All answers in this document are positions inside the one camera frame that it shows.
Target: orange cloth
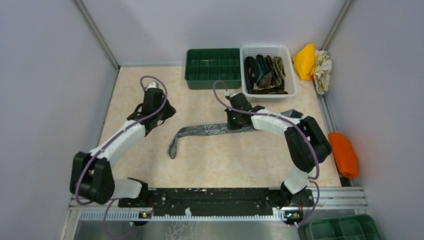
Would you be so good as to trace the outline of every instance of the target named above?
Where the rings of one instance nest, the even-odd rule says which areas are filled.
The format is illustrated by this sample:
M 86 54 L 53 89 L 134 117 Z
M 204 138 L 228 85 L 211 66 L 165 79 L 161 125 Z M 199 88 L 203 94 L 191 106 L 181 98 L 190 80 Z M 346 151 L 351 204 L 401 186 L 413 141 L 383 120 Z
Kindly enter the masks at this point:
M 358 157 L 352 143 L 341 133 L 330 132 L 328 141 L 332 147 L 332 154 L 338 171 L 348 179 L 359 175 Z

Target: white plastic basket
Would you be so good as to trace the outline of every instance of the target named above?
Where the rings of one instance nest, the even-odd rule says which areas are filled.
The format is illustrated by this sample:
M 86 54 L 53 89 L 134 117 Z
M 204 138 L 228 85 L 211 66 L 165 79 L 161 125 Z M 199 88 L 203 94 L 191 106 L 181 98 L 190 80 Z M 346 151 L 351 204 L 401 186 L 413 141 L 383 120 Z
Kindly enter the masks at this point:
M 270 55 L 271 57 L 281 57 L 284 66 L 284 90 L 288 94 L 249 94 L 246 89 L 245 79 L 245 59 L 247 57 L 254 57 L 261 54 L 264 57 Z M 295 71 L 293 69 L 292 58 L 289 49 L 285 46 L 244 46 L 240 49 L 240 70 L 241 70 L 241 88 L 247 100 L 251 102 L 275 102 L 285 98 L 293 97 L 298 93 L 298 86 L 296 85 Z

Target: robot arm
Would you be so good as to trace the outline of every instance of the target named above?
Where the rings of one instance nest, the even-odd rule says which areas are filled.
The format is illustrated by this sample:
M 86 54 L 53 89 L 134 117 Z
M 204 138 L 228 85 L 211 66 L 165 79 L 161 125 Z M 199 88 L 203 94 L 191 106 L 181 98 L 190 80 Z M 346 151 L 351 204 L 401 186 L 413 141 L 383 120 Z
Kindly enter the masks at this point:
M 112 137 L 88 153 L 77 153 L 72 165 L 71 193 L 75 193 L 78 179 L 92 157 L 95 157 L 95 160 L 83 177 L 79 188 L 80 196 L 98 204 L 105 204 L 110 199 L 115 198 L 135 199 L 141 195 L 143 189 L 147 190 L 147 183 L 140 180 L 132 178 L 114 179 L 112 169 L 126 151 L 158 126 L 159 121 L 163 123 L 176 113 L 169 101 L 166 101 L 164 108 L 158 114 L 137 122 L 158 110 L 163 101 L 164 93 L 159 88 L 158 83 L 151 82 L 146 87 L 143 103 L 137 106 L 123 126 Z
M 286 139 L 294 166 L 288 178 L 281 184 L 281 201 L 285 204 L 290 204 L 293 200 L 296 200 L 296 195 L 300 195 L 306 188 L 309 174 L 315 167 L 315 161 L 308 145 L 299 132 L 290 124 L 277 119 L 275 116 L 270 116 L 270 114 L 281 116 L 297 125 L 308 137 L 319 163 L 322 163 L 332 151 L 323 131 L 313 117 L 307 116 L 304 119 L 290 118 L 271 112 L 263 106 L 252 107 L 242 93 L 233 94 L 227 99 L 235 109 L 266 114 L 248 115 L 226 109 L 228 127 L 230 129 L 251 126 L 257 130 L 263 130 Z

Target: yellow cloth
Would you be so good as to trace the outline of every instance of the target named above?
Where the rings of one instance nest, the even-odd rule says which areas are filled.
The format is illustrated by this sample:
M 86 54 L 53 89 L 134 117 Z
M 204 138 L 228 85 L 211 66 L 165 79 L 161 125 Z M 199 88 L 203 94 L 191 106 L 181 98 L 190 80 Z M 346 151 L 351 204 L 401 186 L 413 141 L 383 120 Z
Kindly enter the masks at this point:
M 294 70 L 301 80 L 312 80 L 315 69 L 315 45 L 310 43 L 293 57 Z

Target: cable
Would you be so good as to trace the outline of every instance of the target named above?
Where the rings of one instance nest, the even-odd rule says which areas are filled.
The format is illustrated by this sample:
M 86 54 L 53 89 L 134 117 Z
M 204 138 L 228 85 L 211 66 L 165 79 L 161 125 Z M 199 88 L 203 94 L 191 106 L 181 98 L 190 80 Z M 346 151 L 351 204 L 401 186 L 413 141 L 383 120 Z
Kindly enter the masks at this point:
M 320 200 L 320 187 L 318 186 L 318 183 L 315 181 L 309 180 L 309 182 L 315 184 L 315 187 L 316 187 L 315 204 L 312 206 L 312 209 L 306 214 L 306 216 L 302 219 L 302 221 L 297 222 L 296 224 L 289 225 L 290 227 L 297 227 L 297 225 L 303 224 L 306 220 L 308 220 L 311 214 L 315 211 L 315 208 L 317 208 L 318 201 Z
M 218 102 L 220 104 L 222 104 L 224 107 L 226 107 L 227 109 L 234 111 L 234 112 L 238 112 L 238 113 L 242 113 L 242 114 L 247 114 L 247 115 L 258 115 L 258 116 L 270 116 L 270 117 L 275 117 L 279 120 L 282 120 L 283 122 L 286 122 L 288 124 L 290 124 L 291 126 L 293 126 L 298 132 L 299 134 L 302 136 L 303 140 L 306 142 L 306 145 L 308 146 L 310 152 L 312 153 L 312 157 L 313 157 L 313 161 L 315 162 L 315 166 L 316 166 L 316 175 L 314 177 L 309 176 L 308 179 L 311 180 L 317 180 L 318 177 L 320 176 L 320 163 L 318 162 L 318 157 L 317 154 L 314 151 L 314 148 L 312 147 L 311 143 L 308 140 L 308 137 L 306 137 L 306 135 L 302 132 L 302 130 L 296 125 L 294 124 L 292 121 L 280 116 L 280 115 L 276 115 L 276 114 L 272 114 L 272 113 L 260 113 L 260 112 L 252 112 L 252 111 L 243 111 L 243 110 L 239 110 L 239 109 L 235 109 L 231 106 L 228 106 L 227 104 L 225 104 L 219 97 L 217 94 L 217 89 L 216 89 L 216 85 L 217 83 L 223 83 L 224 87 L 225 87 L 225 92 L 228 93 L 228 88 L 227 88 L 227 84 L 223 81 L 223 80 L 216 80 L 213 83 L 213 94 L 215 95 L 215 98 L 218 100 Z
M 318 201 L 320 200 L 320 188 L 318 187 L 318 184 L 315 181 L 312 181 L 312 180 L 318 179 L 318 177 L 320 176 L 320 163 L 318 162 L 317 154 L 315 153 L 314 148 L 312 147 L 312 145 L 309 142 L 308 138 L 306 137 L 306 135 L 302 132 L 302 130 L 296 124 L 294 124 L 292 121 L 290 121 L 290 120 L 288 120 L 288 119 L 286 119 L 286 118 L 284 118 L 284 117 L 282 117 L 280 115 L 276 115 L 276 114 L 272 114 L 272 113 L 259 113 L 259 112 L 243 111 L 243 110 L 235 109 L 235 108 L 233 108 L 231 106 L 228 106 L 227 104 L 225 104 L 218 97 L 217 88 L 216 88 L 217 83 L 223 83 L 224 84 L 224 87 L 225 87 L 225 92 L 228 93 L 227 84 L 223 80 L 216 80 L 213 83 L 213 94 L 215 95 L 216 100 L 218 100 L 218 102 L 220 104 L 222 104 L 224 107 L 226 107 L 227 109 L 232 110 L 232 111 L 235 111 L 235 112 L 238 112 L 238 113 L 242 113 L 242 114 L 258 115 L 258 116 L 265 116 L 265 117 L 267 117 L 267 116 L 275 117 L 275 118 L 277 118 L 279 120 L 282 120 L 282 121 L 290 124 L 291 126 L 293 126 L 299 132 L 299 134 L 302 136 L 303 140 L 306 142 L 306 144 L 307 144 L 307 146 L 308 146 L 308 148 L 309 148 L 309 150 L 310 150 L 310 152 L 312 154 L 313 160 L 315 162 L 315 166 L 316 166 L 316 175 L 315 175 L 315 177 L 309 176 L 308 179 L 310 179 L 309 180 L 310 183 L 315 184 L 316 191 L 317 191 L 317 196 L 316 196 L 315 204 L 313 205 L 312 209 L 308 212 L 308 214 L 303 218 L 303 220 L 300 221 L 299 223 L 296 223 L 296 225 L 291 225 L 291 226 L 296 226 L 297 227 L 297 225 L 300 225 L 300 224 L 304 223 L 309 218 L 309 216 L 314 212 L 315 208 L 318 205 Z
M 90 160 L 87 162 L 87 164 L 85 165 L 85 167 L 84 167 L 84 169 L 82 170 L 82 172 L 81 172 L 81 175 L 79 176 L 79 179 L 78 179 L 78 182 L 76 183 L 76 189 L 75 189 L 75 200 L 76 200 L 76 202 L 79 204 L 79 205 L 87 205 L 87 204 L 90 204 L 90 203 L 92 203 L 92 201 L 88 201 L 88 202 L 81 202 L 80 201 L 80 195 L 79 195 L 79 193 L 80 193 L 80 187 L 81 187 L 81 183 L 83 182 L 83 178 L 84 178 L 84 176 L 86 175 L 86 173 L 87 173 L 87 171 L 89 170 L 89 167 L 90 167 L 90 165 L 93 163 L 93 161 L 97 158 L 97 156 L 100 154 L 100 153 L 102 153 L 102 152 L 104 152 L 105 151 L 105 149 L 111 144 L 111 143 L 113 143 L 120 135 L 122 135 L 124 132 L 126 132 L 128 129 L 130 129 L 130 128 L 132 128 L 133 126 L 135 126 L 135 125 L 137 125 L 137 124 L 139 124 L 140 122 L 142 122 L 142 121 L 144 121 L 144 120 L 146 120 L 146 119 L 149 119 L 149 118 L 151 118 L 151 117 L 153 117 L 154 115 L 156 115 L 156 114 L 158 114 L 163 108 L 164 108 L 164 106 L 165 106 L 165 104 L 167 103 L 167 100 L 168 100 L 168 91 L 167 91 L 167 87 L 165 86 L 165 84 L 161 81 L 161 80 L 159 80 L 158 78 L 156 78 L 156 77 L 154 77 L 154 76 L 150 76 L 150 75 L 145 75 L 145 76 L 143 76 L 143 77 L 141 77 L 141 79 L 140 79 L 140 85 L 141 85 L 141 88 L 143 89 L 143 91 L 146 91 L 146 88 L 145 88 L 145 86 L 143 85 L 143 79 L 145 79 L 145 78 L 150 78 L 150 79 L 153 79 L 153 80 L 155 80 L 155 81 L 157 81 L 157 82 L 159 82 L 161 85 L 162 85 L 162 87 L 163 87 L 163 91 L 164 91 L 164 97 L 163 97 L 163 102 L 162 102 L 162 105 L 160 105 L 160 107 L 155 111 L 155 112 L 153 112 L 152 114 L 149 114 L 149 115 L 147 115 L 147 116 L 145 116 L 145 117 L 143 117 L 143 118 L 141 118 L 141 119 L 139 119 L 139 120 L 137 120 L 137 121 L 135 121 L 135 122 L 133 122 L 133 123 L 131 123 L 130 125 L 128 125 L 124 130 L 121 130 L 121 131 L 119 131 L 119 132 L 117 132 L 108 142 L 106 142 L 105 144 L 104 144 L 104 146 L 99 150 L 99 151 L 97 151 L 91 158 L 90 158 Z
M 110 238 L 113 238 L 113 239 L 124 239 L 124 238 L 128 237 L 129 235 L 131 235 L 134 232 L 134 230 L 136 229 L 136 227 L 133 224 L 131 225 L 131 228 L 129 229 L 129 231 L 127 233 L 125 233 L 124 235 L 121 235 L 121 236 L 115 236 L 115 235 L 110 234 L 110 232 L 108 231 L 108 226 L 106 225 L 106 217 L 108 216 L 109 209 L 112 207 L 112 204 L 116 200 L 119 200 L 119 198 L 113 198 L 113 199 L 111 199 L 109 205 L 106 208 L 106 211 L 104 212 L 104 216 L 103 216 L 104 232 Z

